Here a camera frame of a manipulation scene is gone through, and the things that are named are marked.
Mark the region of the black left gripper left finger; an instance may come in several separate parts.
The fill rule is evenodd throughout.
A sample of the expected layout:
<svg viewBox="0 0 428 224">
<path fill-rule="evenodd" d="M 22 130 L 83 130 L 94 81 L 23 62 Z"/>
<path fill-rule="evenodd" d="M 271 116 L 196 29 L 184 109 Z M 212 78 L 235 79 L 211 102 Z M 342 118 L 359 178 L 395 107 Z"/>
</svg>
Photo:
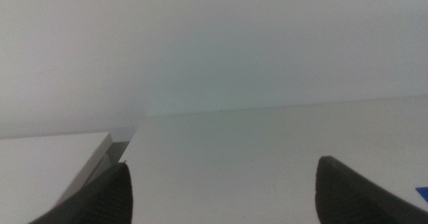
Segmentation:
<svg viewBox="0 0 428 224">
<path fill-rule="evenodd" d="M 80 189 L 33 224 L 128 224 L 132 222 L 130 171 L 120 162 Z"/>
</svg>

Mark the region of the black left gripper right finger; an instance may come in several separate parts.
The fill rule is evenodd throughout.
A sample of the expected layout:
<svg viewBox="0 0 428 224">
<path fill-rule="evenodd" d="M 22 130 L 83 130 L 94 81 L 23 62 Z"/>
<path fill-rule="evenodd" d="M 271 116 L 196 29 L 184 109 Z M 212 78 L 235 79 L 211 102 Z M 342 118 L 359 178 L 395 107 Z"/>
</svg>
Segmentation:
<svg viewBox="0 0 428 224">
<path fill-rule="evenodd" d="M 323 224 L 427 224 L 427 212 L 332 156 L 318 161 L 315 206 Z"/>
</svg>

